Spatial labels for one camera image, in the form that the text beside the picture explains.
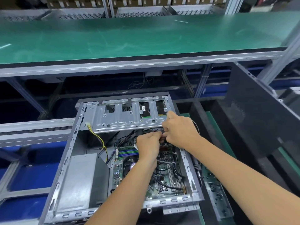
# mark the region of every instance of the hand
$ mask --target hand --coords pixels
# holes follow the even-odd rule
[[[153,170],[157,165],[157,155],[159,152],[159,139],[161,131],[150,132],[137,137],[137,148],[139,150],[139,162],[148,163]]]
[[[176,147],[186,149],[189,143],[201,138],[189,117],[178,116],[173,111],[168,112],[167,120],[162,125],[165,129],[163,137]]]

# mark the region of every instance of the green workbench surface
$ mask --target green workbench surface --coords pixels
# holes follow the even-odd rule
[[[1,22],[0,64],[278,48],[299,19],[294,11]]]

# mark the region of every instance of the person's right hand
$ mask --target person's right hand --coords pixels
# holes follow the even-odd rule
[[[179,148],[186,148],[189,143],[201,138],[189,117],[178,116],[173,111],[168,112],[167,120],[162,126],[165,129],[163,137]]]

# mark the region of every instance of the blue floor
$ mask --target blue floor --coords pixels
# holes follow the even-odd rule
[[[32,166],[22,166],[17,172],[10,191],[50,187],[62,157],[66,141],[29,146],[28,159]],[[20,147],[6,147],[17,151]],[[0,177],[5,168],[0,169]],[[8,199],[0,205],[0,222],[39,218],[47,195],[28,196]]]

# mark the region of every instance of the forearm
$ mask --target forearm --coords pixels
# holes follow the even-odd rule
[[[136,224],[152,173],[151,164],[138,161],[86,225]]]
[[[298,224],[300,221],[297,196],[202,137],[192,140],[186,149],[220,180],[253,224]]]

